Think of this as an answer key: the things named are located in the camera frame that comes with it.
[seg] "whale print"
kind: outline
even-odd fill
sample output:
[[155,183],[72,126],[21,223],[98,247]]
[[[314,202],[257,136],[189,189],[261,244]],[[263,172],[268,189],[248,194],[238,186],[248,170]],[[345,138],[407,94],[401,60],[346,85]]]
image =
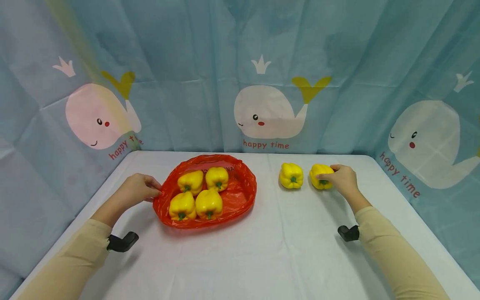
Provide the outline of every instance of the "whale print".
[[125,98],[126,109],[113,92],[98,84],[85,84],[67,99],[65,115],[73,133],[93,149],[106,149],[121,136],[142,129],[140,120],[128,96],[135,79],[132,72],[125,73],[120,82],[107,72],[109,79]]
[[434,189],[456,185],[480,163],[478,151],[454,164],[460,148],[460,118],[439,100],[409,106],[393,125],[388,147],[404,167]]
[[303,77],[292,82],[301,90],[303,106],[297,115],[285,97],[275,87],[251,85],[242,89],[235,99],[235,122],[242,133],[257,139],[287,139],[300,133],[305,124],[308,104],[331,81],[331,77],[310,86]]

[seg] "white crown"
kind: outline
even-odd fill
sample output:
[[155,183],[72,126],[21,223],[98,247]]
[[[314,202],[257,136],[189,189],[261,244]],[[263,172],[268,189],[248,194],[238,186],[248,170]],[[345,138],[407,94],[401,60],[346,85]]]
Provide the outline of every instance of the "white crown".
[[462,74],[457,74],[456,78],[458,80],[458,83],[456,84],[456,87],[453,90],[459,93],[464,87],[474,83],[474,81],[472,80],[467,81],[470,74],[472,74],[472,71],[470,71],[465,77]]
[[257,74],[265,74],[265,71],[267,70],[267,67],[271,61],[267,61],[267,63],[264,63],[264,55],[262,54],[260,56],[260,60],[257,62],[255,60],[252,60],[255,68],[257,69]]
[[60,66],[54,65],[53,67],[57,70],[64,72],[68,77],[75,76],[75,71],[73,70],[73,61],[69,61],[68,64],[59,56]]

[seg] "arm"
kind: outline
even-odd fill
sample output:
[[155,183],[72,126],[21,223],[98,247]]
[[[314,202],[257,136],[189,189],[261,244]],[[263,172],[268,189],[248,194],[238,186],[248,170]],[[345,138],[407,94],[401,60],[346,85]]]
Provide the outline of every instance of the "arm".
[[94,213],[26,287],[19,300],[75,300],[87,281],[103,266],[108,237],[130,207],[159,194],[160,184],[134,174]]
[[449,299],[415,249],[361,194],[355,172],[350,167],[342,165],[331,167],[336,172],[319,175],[319,179],[331,181],[345,197],[359,224],[360,242],[380,266],[395,299]]

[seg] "beige sleeve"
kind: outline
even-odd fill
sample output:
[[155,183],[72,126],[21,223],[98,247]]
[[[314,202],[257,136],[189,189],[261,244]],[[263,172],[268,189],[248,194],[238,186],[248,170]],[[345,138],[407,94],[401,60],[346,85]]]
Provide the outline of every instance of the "beige sleeve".
[[88,220],[28,284],[19,300],[77,300],[107,258],[109,226]]
[[393,224],[374,207],[355,214],[360,242],[378,263],[397,300],[447,300],[427,264]]

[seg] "yellow bell pepper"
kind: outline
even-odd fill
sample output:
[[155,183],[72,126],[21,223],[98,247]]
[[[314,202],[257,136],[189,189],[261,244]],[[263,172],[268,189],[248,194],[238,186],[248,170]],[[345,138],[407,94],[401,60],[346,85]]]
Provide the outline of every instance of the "yellow bell pepper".
[[197,212],[195,210],[193,194],[191,192],[184,192],[173,197],[170,201],[168,214],[172,220],[195,220],[195,218],[197,218]]
[[317,179],[319,174],[332,174],[334,171],[327,165],[314,164],[310,170],[310,180],[312,185],[319,190],[328,190],[333,187],[333,184],[327,180]]
[[180,176],[177,180],[180,191],[190,191],[194,196],[202,191],[204,185],[204,172],[202,170],[190,172]]
[[295,164],[283,163],[279,179],[285,188],[299,189],[303,184],[303,171]]
[[205,181],[208,189],[221,192],[228,186],[228,172],[222,167],[209,168],[205,174]]
[[195,207],[200,219],[215,220],[222,215],[222,197],[214,189],[204,190],[197,196]]

